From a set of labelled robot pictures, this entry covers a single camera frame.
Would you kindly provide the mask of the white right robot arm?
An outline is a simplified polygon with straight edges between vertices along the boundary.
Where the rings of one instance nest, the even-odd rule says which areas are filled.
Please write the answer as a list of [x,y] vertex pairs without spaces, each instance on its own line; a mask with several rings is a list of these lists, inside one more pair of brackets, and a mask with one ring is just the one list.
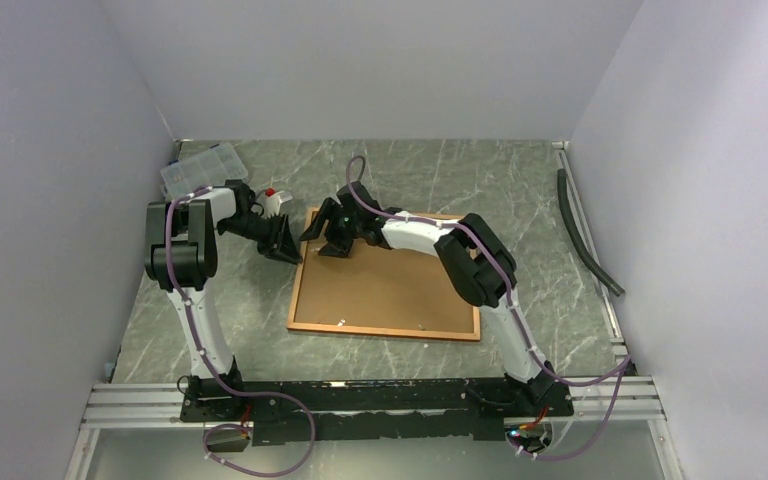
[[520,304],[517,264],[486,221],[470,213],[458,220],[384,209],[359,181],[323,200],[301,241],[324,238],[320,253],[349,257],[356,241],[387,250],[406,250],[438,259],[457,295],[478,309],[500,351],[510,401],[524,415],[546,405],[549,390],[570,387],[533,339]]

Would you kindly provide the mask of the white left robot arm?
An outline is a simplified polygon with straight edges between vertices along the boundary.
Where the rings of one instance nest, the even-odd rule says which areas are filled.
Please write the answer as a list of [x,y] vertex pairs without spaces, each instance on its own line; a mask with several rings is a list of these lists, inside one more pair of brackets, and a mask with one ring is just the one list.
[[299,264],[302,255],[282,210],[291,198],[287,191],[257,194],[231,179],[147,207],[144,268],[172,302],[184,331],[188,392],[207,396],[207,407],[223,420],[244,411],[247,394],[215,305],[217,239],[230,233],[252,241],[267,259]]

